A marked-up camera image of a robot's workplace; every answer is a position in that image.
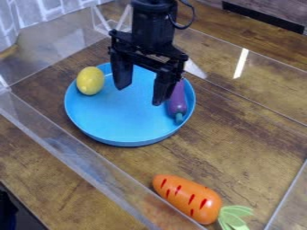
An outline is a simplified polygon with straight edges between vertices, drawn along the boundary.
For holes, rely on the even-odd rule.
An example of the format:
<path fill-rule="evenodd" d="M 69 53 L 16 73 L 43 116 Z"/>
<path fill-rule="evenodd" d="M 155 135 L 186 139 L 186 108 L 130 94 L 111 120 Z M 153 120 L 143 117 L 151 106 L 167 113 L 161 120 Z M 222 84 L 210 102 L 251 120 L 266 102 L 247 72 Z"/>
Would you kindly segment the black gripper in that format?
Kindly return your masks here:
<path fill-rule="evenodd" d="M 177 0 L 131 0 L 134 9 L 133 31 L 111 30 L 110 46 L 113 79 L 115 87 L 123 90 L 133 83 L 134 65 L 154 71 L 153 104 L 162 105 L 171 98 L 182 80 L 187 55 L 174 47 L 175 30 L 189 25 L 177 23 Z"/>

